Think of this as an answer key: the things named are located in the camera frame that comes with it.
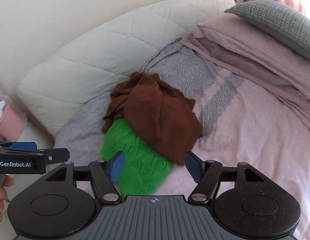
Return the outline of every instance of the green towel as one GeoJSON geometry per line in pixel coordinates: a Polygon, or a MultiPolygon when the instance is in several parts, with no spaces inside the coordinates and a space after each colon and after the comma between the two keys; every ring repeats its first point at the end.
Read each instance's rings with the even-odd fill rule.
{"type": "Polygon", "coordinates": [[[165,180],[173,163],[150,148],[125,121],[118,119],[106,133],[102,158],[110,160],[123,151],[125,166],[118,183],[121,195],[151,195],[165,180]]]}

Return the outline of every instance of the white wall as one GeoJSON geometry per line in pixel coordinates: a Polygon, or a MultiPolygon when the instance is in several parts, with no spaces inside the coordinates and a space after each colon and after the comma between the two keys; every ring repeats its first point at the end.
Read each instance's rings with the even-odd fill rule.
{"type": "Polygon", "coordinates": [[[0,87],[24,109],[15,88],[29,69],[87,30],[158,1],[0,0],[0,87]]]}

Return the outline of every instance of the human hand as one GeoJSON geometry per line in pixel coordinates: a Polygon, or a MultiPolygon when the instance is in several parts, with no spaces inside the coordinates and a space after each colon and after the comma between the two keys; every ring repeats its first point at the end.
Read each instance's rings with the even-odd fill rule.
{"type": "MultiPolygon", "coordinates": [[[[5,180],[3,183],[4,187],[10,187],[14,184],[14,180],[12,177],[5,175],[5,180]]],[[[0,187],[0,222],[2,222],[2,212],[4,210],[4,200],[7,199],[7,192],[6,189],[4,189],[3,187],[0,187]]]]}

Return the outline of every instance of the pink bedsheet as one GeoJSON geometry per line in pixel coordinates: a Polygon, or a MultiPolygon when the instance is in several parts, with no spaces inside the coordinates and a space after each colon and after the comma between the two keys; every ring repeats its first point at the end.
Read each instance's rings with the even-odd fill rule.
{"type": "MultiPolygon", "coordinates": [[[[196,103],[201,109],[224,83],[230,72],[219,72],[215,84],[196,103]]],[[[213,159],[224,166],[248,162],[292,194],[302,207],[297,239],[310,240],[310,131],[289,107],[270,92],[245,80],[218,118],[213,132],[196,143],[193,152],[202,160],[213,159]]],[[[186,198],[196,183],[185,167],[175,166],[155,195],[186,198]]],[[[222,184],[220,192],[229,188],[222,184]]]]}

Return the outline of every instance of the brown shirt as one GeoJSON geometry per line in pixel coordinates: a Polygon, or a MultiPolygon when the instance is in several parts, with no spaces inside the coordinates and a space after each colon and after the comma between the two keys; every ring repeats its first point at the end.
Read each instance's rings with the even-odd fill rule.
{"type": "Polygon", "coordinates": [[[160,80],[158,74],[134,72],[130,80],[111,92],[103,132],[114,120],[124,118],[151,148],[184,165],[185,154],[202,133],[202,125],[192,113],[194,105],[194,99],[185,98],[182,92],[160,80]]]}

